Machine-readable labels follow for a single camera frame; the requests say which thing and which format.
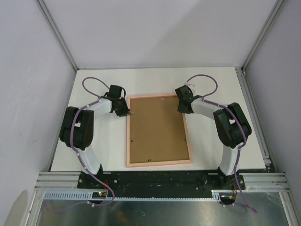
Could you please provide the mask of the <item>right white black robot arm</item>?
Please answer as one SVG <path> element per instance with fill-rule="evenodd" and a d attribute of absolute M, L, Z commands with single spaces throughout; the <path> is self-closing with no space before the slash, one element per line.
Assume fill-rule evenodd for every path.
<path fill-rule="evenodd" d="M 241 148 L 252 133 L 241 106 L 236 102 L 223 105 L 205 100 L 200 95 L 194 96 L 187 85 L 175 89 L 175 92 L 179 99 L 178 112 L 200 114 L 215 122 L 218 138 L 223 144 L 217 184 L 222 189 L 228 189 L 237 175 Z"/>

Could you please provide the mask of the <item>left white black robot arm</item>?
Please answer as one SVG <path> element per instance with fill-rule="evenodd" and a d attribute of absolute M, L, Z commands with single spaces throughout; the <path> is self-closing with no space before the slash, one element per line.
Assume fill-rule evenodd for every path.
<path fill-rule="evenodd" d="M 109 91 L 96 101 L 81 108 L 69 106 L 65 110 L 59 139 L 76 153 L 85 173 L 90 173 L 87 182 L 93 188 L 101 187 L 104 182 L 103 175 L 98 173 L 101 164 L 92 148 L 95 119 L 113 112 L 119 117 L 127 116 L 130 110 L 125 97 L 123 87 L 110 85 Z"/>

